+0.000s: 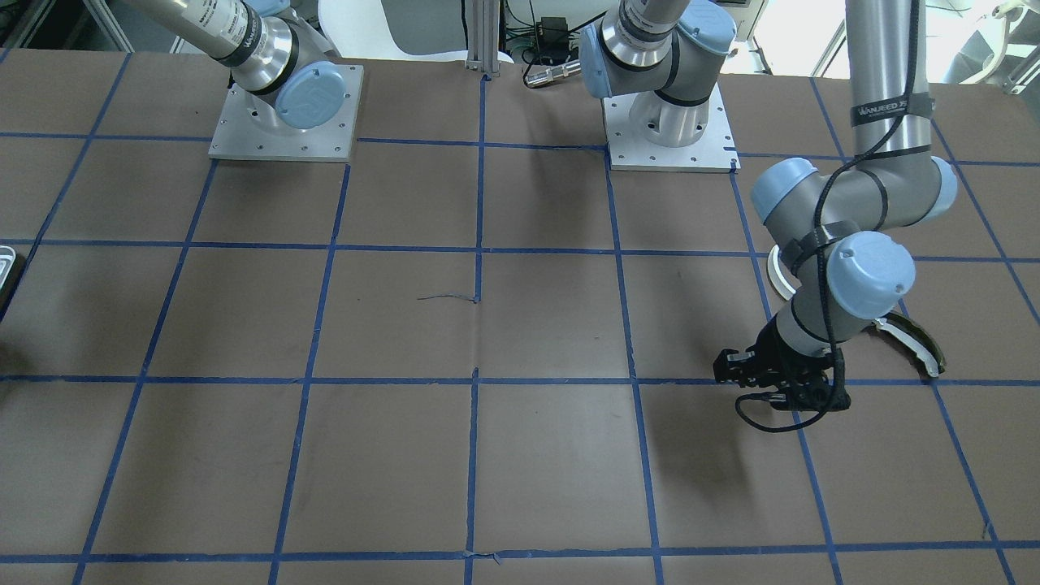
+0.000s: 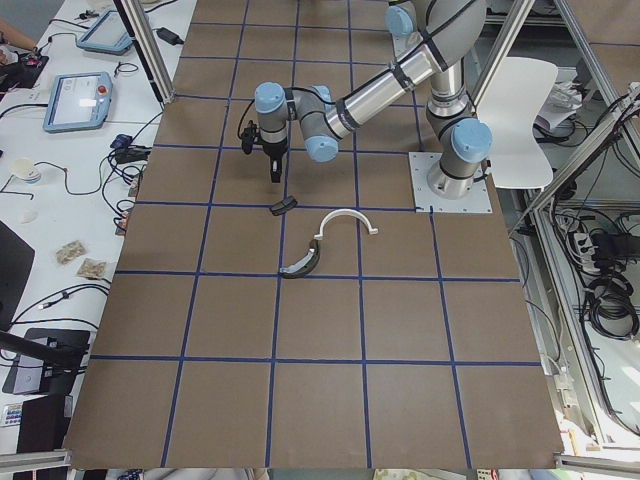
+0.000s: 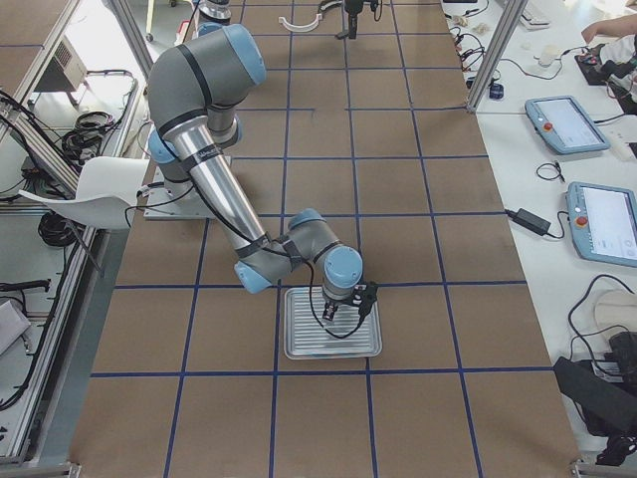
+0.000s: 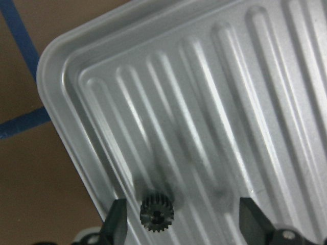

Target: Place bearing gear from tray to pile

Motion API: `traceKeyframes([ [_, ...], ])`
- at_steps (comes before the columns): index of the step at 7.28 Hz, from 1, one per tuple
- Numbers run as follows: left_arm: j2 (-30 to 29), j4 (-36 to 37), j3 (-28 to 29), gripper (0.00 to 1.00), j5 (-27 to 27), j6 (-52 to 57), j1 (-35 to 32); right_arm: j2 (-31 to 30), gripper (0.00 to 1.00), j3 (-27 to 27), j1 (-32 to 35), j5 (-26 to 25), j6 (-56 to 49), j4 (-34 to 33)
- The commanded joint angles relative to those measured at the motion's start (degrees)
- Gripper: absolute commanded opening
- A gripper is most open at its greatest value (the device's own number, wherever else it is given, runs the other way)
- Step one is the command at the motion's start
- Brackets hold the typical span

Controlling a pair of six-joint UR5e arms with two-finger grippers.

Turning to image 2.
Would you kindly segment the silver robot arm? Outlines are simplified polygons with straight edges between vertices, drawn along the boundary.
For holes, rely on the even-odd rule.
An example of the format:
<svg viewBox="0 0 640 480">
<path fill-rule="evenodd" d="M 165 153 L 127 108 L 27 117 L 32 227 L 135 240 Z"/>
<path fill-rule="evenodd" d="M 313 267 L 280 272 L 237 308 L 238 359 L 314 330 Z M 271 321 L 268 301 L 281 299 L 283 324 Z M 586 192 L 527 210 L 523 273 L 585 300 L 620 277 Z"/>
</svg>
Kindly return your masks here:
<svg viewBox="0 0 640 480">
<path fill-rule="evenodd" d="M 493 136 L 488 125 L 472 114 L 462 59 L 434 74 L 430 84 L 426 118 L 443 152 L 431 167 L 427 183 L 436 195 L 458 199 L 474 184 L 476 171 L 489 155 Z"/>
<path fill-rule="evenodd" d="M 238 130 L 245 154 L 256 145 L 270 159 L 271 181 L 281 181 L 282 161 L 289 150 L 288 125 L 298 122 L 308 156 L 333 160 L 339 142 L 405 94 L 428 80 L 432 102 L 446 108 L 464 99 L 463 57 L 474 46 L 486 18 L 484 1 L 416 1 L 422 18 L 410 34 L 415 43 L 385 69 L 347 95 L 333 100 L 328 87 L 284 87 L 263 82 L 255 89 L 257 121 Z"/>
</svg>

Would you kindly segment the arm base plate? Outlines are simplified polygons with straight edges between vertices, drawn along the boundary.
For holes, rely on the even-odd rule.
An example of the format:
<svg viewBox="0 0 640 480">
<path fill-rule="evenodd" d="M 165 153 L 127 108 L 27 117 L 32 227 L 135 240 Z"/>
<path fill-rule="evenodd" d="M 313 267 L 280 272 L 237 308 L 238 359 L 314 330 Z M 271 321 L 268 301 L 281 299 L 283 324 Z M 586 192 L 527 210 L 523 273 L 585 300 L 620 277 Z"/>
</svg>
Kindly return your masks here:
<svg viewBox="0 0 640 480">
<path fill-rule="evenodd" d="M 410 152 L 409 164 L 417 213 L 491 214 L 486 176 L 480 165 L 471 177 L 454 179 L 441 169 L 442 154 Z"/>
<path fill-rule="evenodd" d="M 421 65 L 433 68 L 436 61 L 430 51 L 429 44 L 433 35 L 428 31 L 414 31 L 406 36 L 393 35 L 393 59 L 388 66 Z"/>
</svg>

